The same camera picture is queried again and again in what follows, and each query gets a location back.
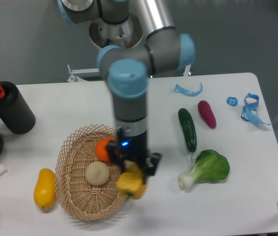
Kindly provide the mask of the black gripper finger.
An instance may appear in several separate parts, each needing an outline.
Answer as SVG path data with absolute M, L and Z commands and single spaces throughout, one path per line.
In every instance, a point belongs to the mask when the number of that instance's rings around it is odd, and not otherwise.
M 162 155 L 158 152 L 148 152 L 143 160 L 142 172 L 143 172 L 143 183 L 147 183 L 148 178 L 153 177 L 156 174 L 159 162 Z
M 109 161 L 119 167 L 121 173 L 126 172 L 127 155 L 123 152 L 121 143 L 117 141 L 109 141 L 106 145 L 106 150 L 109 155 Z

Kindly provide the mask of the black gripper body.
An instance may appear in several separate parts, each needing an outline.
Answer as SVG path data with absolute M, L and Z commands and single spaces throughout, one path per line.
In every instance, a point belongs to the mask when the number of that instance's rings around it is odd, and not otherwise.
M 117 129 L 116 134 L 117 150 L 120 155 L 117 161 L 118 167 L 121 170 L 125 170 L 124 162 L 128 160 L 137 163 L 142 170 L 147 170 L 147 131 L 136 136 L 127 136 L 126 131 L 120 127 Z

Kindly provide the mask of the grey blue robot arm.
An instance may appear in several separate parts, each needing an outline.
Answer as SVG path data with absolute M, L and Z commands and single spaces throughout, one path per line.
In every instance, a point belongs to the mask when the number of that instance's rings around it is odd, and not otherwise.
M 135 162 L 147 180 L 161 159 L 147 147 L 148 78 L 190 65 L 195 45 L 179 34 L 163 0 L 133 2 L 143 29 L 144 45 L 123 48 L 108 39 L 97 56 L 97 67 L 111 93 L 117 140 L 109 142 L 110 161 L 125 172 L 126 160 Z

